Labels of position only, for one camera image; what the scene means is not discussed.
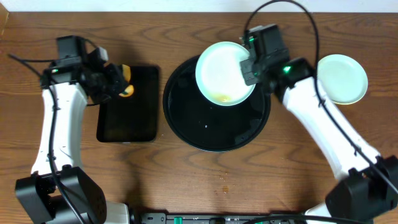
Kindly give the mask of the green yellow sponge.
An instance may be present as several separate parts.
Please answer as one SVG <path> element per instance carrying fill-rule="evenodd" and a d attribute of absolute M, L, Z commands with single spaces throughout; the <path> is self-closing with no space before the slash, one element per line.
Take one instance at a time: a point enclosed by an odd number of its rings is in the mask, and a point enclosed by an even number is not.
<path fill-rule="evenodd" d="M 122 73 L 123 73 L 124 80 L 126 81 L 128 86 L 125 88 L 125 90 L 123 92 L 121 92 L 119 94 L 119 96 L 121 96 L 123 98 L 127 98 L 127 97 L 132 96 L 133 93 L 134 93 L 134 86 L 132 84 L 130 84 L 131 77 L 132 77 L 131 68 L 130 68 L 130 66 L 122 64 L 121 65 L 121 70 L 122 70 Z"/>

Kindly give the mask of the light blue plate top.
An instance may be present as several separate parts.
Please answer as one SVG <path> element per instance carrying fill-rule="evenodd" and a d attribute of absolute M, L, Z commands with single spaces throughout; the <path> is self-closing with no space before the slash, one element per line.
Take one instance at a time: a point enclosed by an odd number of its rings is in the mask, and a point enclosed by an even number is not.
<path fill-rule="evenodd" d="M 249 51 L 234 42 L 218 42 L 199 57 L 195 79 L 202 95 L 220 106 L 242 103 L 254 90 L 245 84 L 240 62 L 249 58 Z"/>

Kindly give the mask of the light blue plate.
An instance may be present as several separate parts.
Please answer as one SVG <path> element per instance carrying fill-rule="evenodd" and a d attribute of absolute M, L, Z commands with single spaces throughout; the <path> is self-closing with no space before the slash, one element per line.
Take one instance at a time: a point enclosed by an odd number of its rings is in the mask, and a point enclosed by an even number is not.
<path fill-rule="evenodd" d="M 318 62 L 318 79 L 332 98 L 364 96 L 368 89 L 368 76 L 364 68 L 346 55 L 323 57 Z"/>
<path fill-rule="evenodd" d="M 195 79 L 202 95 L 220 106 L 242 103 L 254 90 L 245 84 L 240 62 L 249 58 L 249 51 L 234 42 L 218 42 L 199 57 Z"/>

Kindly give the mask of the yellow plate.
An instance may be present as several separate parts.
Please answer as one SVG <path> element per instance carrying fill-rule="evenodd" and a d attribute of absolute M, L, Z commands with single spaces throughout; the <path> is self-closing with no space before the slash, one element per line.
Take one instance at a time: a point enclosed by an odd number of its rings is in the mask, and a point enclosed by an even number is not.
<path fill-rule="evenodd" d="M 351 104 L 357 103 L 362 98 L 363 98 L 363 96 L 357 96 L 355 98 L 332 98 L 332 97 L 330 97 L 330 100 L 338 105 L 351 105 Z"/>

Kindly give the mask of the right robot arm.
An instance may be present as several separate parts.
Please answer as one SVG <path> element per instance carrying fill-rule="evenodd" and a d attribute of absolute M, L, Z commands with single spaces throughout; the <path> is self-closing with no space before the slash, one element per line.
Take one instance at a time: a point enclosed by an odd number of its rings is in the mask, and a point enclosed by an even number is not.
<path fill-rule="evenodd" d="M 397 158 L 382 158 L 350 125 L 304 58 L 290 59 L 277 25 L 245 30 L 250 56 L 241 62 L 247 85 L 261 84 L 309 132 L 338 184 L 323 203 L 307 210 L 308 222 L 371 222 L 397 208 Z"/>

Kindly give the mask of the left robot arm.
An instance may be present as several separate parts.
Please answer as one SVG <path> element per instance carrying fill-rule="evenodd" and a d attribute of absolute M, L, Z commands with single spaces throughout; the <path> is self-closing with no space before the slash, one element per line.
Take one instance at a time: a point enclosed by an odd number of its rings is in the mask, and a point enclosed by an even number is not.
<path fill-rule="evenodd" d="M 58 58 L 39 73 L 44 122 L 37 158 L 15 193 L 34 223 L 129 223 L 128 206 L 107 201 L 83 170 L 84 111 L 134 93 L 126 65 L 109 63 L 107 51 L 69 35 L 57 39 Z"/>

